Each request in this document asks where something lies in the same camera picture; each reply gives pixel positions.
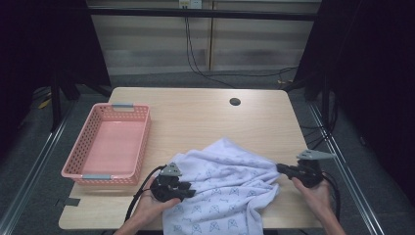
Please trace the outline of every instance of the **round hole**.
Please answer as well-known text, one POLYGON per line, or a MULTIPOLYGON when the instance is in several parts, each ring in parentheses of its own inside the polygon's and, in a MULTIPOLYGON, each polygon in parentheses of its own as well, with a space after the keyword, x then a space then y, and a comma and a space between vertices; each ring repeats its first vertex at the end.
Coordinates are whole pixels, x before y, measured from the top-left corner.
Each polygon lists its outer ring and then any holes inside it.
POLYGON ((231 103, 233 106, 239 106, 241 105, 241 100, 238 98, 232 98, 229 100, 229 103, 231 103))

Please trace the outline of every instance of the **metal bar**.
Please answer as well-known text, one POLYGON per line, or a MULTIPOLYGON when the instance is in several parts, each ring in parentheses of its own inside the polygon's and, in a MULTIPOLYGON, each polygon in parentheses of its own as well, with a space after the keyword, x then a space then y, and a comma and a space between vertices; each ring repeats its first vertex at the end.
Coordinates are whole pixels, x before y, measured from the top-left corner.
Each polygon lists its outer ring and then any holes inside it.
POLYGON ((45 145, 42 148, 39 156, 36 159, 33 167, 28 173, 26 179, 24 180, 23 185, 21 186, 18 194, 16 195, 13 202, 9 205, 3 217, 0 220, 0 234, 9 235, 12 234, 13 230, 18 223, 18 220, 24 210, 25 205, 27 204, 31 193, 36 186, 42 171, 44 170, 52 151, 54 150, 56 144, 58 143, 65 126, 67 124, 68 116, 72 111, 74 106, 74 101, 70 103, 69 110, 62 119, 61 123, 57 126, 57 129, 54 132, 51 132, 45 145))
POLYGON ((329 121, 329 106, 330 106, 330 83, 327 74, 323 78, 323 91, 321 92, 321 113, 323 125, 326 129, 330 130, 330 121, 329 121))
POLYGON ((313 13, 279 13, 279 12, 249 12, 203 9, 174 9, 174 8, 43 8, 46 13, 73 12, 104 16, 141 16, 141 17, 185 17, 185 18, 223 18, 223 19, 256 19, 314 22, 317 14, 313 13))
POLYGON ((51 132, 54 132, 58 127, 59 123, 62 119, 62 111, 61 111, 61 92, 58 84, 58 75, 57 71, 54 70, 51 78, 51 93, 52 93, 52 128, 51 132))
MULTIPOLYGON (((309 108, 311 109, 311 112, 317 124, 319 126, 324 126, 317 105, 315 103, 311 103, 309 105, 309 108)), ((369 229, 369 232, 374 235, 384 235, 385 233, 377 216, 373 212, 372 208, 366 200, 366 197, 364 196, 359 185, 357 184, 357 181, 354 178, 354 175, 351 172, 350 168, 348 167, 346 159, 343 153, 341 152, 339 146, 337 145, 335 138, 330 133, 328 133, 327 129, 324 127, 321 128, 321 133, 323 136, 327 136, 326 144, 330 149, 330 152, 332 154, 336 154, 335 163, 342 175, 343 180, 345 181, 345 184, 348 188, 348 191, 351 194, 351 197, 354 199, 354 202, 356 203, 356 206, 359 209, 359 212, 364 222, 366 223, 367 228, 369 229)))

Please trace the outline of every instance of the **patterned towel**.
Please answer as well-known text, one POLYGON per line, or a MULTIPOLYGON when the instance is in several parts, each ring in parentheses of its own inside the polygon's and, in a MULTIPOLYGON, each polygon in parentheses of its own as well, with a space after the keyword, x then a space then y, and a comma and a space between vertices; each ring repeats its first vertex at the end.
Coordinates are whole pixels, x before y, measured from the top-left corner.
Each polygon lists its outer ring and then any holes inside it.
POLYGON ((227 138, 172 162, 196 194, 162 214, 164 234, 263 234, 257 210, 278 194, 275 163, 227 138))

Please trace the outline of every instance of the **aluminum rail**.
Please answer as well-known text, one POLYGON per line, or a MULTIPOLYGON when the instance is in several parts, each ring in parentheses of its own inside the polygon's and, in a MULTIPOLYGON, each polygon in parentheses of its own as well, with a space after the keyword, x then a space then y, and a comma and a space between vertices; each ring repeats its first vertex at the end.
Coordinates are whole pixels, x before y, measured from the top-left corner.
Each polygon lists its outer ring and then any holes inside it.
POLYGON ((40 175, 43 172, 53 150, 55 149, 56 144, 61 138, 62 133, 66 127, 68 117, 73 110, 74 102, 70 102, 69 109, 62 119, 61 123, 57 126, 55 131, 49 134, 49 137, 42 148, 42 151, 38 155, 36 162, 28 173, 27 177, 24 180, 23 185, 21 186, 18 194, 16 195, 13 202, 9 205, 3 217, 0 220, 0 234, 9 235, 12 234, 13 230, 18 223, 20 216, 26 206, 31 193, 33 192, 37 182, 39 181, 40 175))
MULTIPOLYGON (((323 120, 320 111, 317 108, 315 103, 310 103, 309 108, 313 114, 314 120, 318 126, 323 126, 323 120)), ((338 144, 334 137, 322 127, 321 134, 327 136, 327 147, 330 149, 332 154, 336 154, 335 163, 342 175, 343 180, 345 181, 346 187, 351 194, 351 197, 354 199, 354 202, 365 222, 367 228, 369 229, 370 234, 373 235, 384 235, 385 232, 382 229, 381 223, 379 222, 376 214, 373 212, 373 209, 370 207, 366 197, 361 191, 359 185, 357 184, 356 179, 354 178, 353 173, 347 165, 346 159, 341 152, 338 144)))
POLYGON ((90 14, 102 16, 137 16, 137 17, 177 17, 177 18, 222 18, 222 19, 253 19, 314 22, 318 14, 314 13, 282 13, 282 12, 253 12, 226 11, 204 9, 174 9, 174 8, 120 8, 120 7, 45 7, 45 13, 67 12, 74 14, 90 14))

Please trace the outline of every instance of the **human arm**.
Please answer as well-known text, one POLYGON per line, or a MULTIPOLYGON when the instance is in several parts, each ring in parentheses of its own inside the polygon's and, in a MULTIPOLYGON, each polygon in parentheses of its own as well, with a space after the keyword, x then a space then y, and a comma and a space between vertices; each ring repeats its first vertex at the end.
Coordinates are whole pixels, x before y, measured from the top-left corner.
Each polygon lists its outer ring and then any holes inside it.
POLYGON ((293 183, 301 192, 311 211, 323 225, 327 235, 346 235, 333 213, 330 202, 330 185, 326 180, 313 188, 306 188, 293 177, 293 183))
POLYGON ((178 198, 171 199, 165 203, 156 200, 151 190, 149 190, 154 179, 154 177, 149 179, 148 183, 144 187, 145 191, 141 195, 133 215, 126 220, 124 224, 122 224, 115 235, 133 235, 145 225, 152 222, 164 210, 171 209, 180 203, 180 199, 178 198))

